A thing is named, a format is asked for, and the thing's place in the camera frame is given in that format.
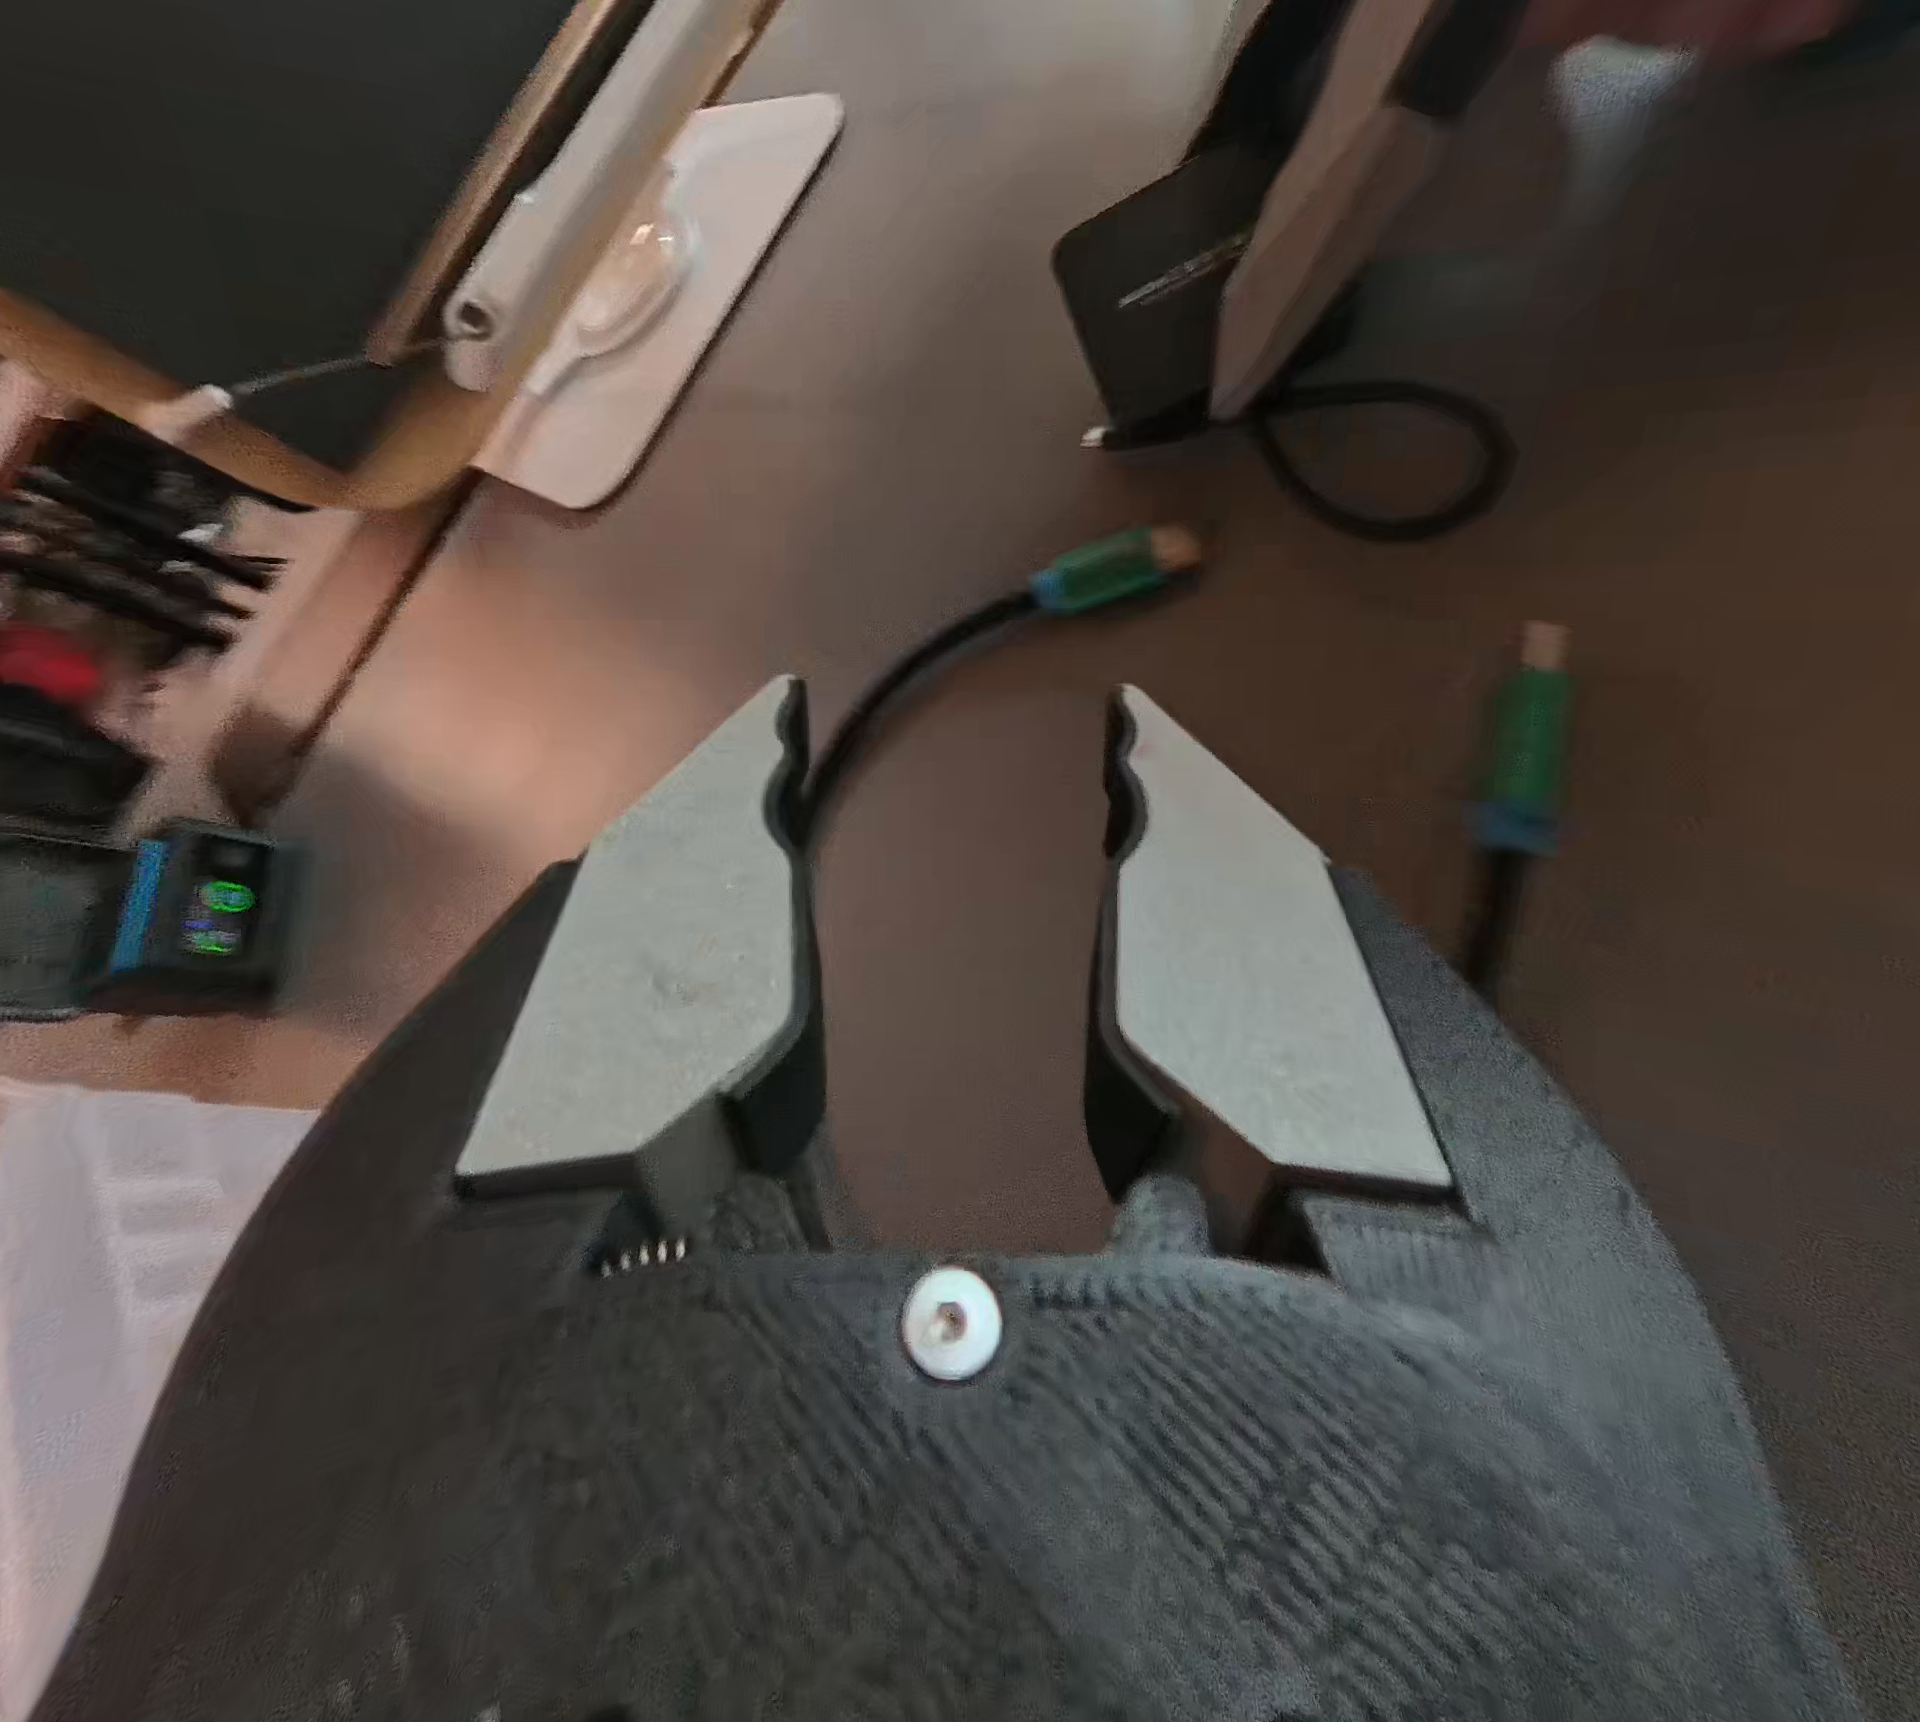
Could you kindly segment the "clear plastic bin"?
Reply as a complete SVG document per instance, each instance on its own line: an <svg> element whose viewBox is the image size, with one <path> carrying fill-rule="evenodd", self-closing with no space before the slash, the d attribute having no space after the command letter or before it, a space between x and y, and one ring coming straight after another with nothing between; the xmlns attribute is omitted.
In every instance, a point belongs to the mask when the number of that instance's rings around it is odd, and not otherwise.
<svg viewBox="0 0 1920 1722"><path fill-rule="evenodd" d="M185 1334L305 1127L0 1088L0 1712L38 1704Z"/></svg>

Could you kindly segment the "black hdmi cable green plugs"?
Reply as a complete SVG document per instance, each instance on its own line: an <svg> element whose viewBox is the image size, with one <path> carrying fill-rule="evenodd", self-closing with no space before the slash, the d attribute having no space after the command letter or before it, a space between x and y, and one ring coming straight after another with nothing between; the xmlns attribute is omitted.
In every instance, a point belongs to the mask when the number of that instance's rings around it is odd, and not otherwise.
<svg viewBox="0 0 1920 1722"><path fill-rule="evenodd" d="M860 756L874 748L883 720L945 656L1023 630L1023 617L1085 617L1118 605L1151 605L1210 567L1210 544L1192 529L1121 529L1093 532L1060 555L1046 555L1023 587L1004 587L945 630L932 630L917 650L905 650L829 732L792 791L792 835L822 844L837 797L846 791ZM1569 808L1569 630L1529 617L1517 645L1517 666L1497 670L1494 727L1484 727L1484 769L1475 769L1475 904L1462 941L1462 978L1494 1006L1510 978L1510 945L1521 924L1529 865L1562 848Z"/></svg>

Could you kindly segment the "black hub adapter with cable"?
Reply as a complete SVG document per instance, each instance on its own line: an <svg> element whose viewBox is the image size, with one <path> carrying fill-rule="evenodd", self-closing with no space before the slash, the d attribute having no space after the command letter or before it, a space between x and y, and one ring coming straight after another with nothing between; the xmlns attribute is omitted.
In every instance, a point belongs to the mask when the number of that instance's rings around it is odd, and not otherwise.
<svg viewBox="0 0 1920 1722"><path fill-rule="evenodd" d="M1247 425L1269 482L1357 544L1439 544L1484 520L1517 482L1510 420L1439 379L1380 378L1380 379L1318 379L1357 342L1370 268L1331 292L1308 337L1269 370L1252 415L1210 415L1216 312L1238 251L1252 242L1252 150L1216 142L1158 174L1151 192L1104 204L1060 232L1046 276L1060 292L1071 337L1104 387L1104 420L1075 435L1085 453L1165 453L1187 435ZM1288 453L1291 415L1365 415L1411 404L1467 435L1467 482L1434 515L1357 515L1299 475Z"/></svg>

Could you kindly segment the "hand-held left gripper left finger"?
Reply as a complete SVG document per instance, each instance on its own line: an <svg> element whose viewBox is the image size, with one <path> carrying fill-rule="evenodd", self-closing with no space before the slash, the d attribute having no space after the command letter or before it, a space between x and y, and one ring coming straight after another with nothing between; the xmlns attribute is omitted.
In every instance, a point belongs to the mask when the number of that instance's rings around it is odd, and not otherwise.
<svg viewBox="0 0 1920 1722"><path fill-rule="evenodd" d="M805 680L771 670L570 865L458 1184L711 1205L829 1127L829 1006L792 791Z"/></svg>

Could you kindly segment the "dark monitor with wooden rim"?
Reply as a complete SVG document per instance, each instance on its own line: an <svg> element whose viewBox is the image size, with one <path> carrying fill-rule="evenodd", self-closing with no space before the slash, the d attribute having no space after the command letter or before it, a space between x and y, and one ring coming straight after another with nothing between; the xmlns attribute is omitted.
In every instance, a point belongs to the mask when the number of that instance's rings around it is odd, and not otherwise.
<svg viewBox="0 0 1920 1722"><path fill-rule="evenodd" d="M436 497L493 425L440 292L599 9L0 0L7 358L249 497Z"/></svg>

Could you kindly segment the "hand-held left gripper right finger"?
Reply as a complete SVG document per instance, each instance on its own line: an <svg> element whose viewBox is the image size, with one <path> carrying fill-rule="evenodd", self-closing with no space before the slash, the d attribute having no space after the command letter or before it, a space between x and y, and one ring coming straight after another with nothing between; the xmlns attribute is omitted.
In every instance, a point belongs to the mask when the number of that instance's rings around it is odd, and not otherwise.
<svg viewBox="0 0 1920 1722"><path fill-rule="evenodd" d="M1331 855L1151 692L1109 697L1085 1144L1109 1205L1151 1167L1210 1211L1288 1184L1451 1205L1451 1161Z"/></svg>

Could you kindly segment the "black power bank with display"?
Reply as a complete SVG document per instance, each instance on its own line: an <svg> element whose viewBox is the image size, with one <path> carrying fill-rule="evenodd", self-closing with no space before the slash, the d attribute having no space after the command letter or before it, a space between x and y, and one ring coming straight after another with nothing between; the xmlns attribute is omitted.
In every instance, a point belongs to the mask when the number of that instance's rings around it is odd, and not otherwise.
<svg viewBox="0 0 1920 1722"><path fill-rule="evenodd" d="M265 1021L305 855L223 822L157 822L113 878L74 1006L96 1021Z"/></svg>

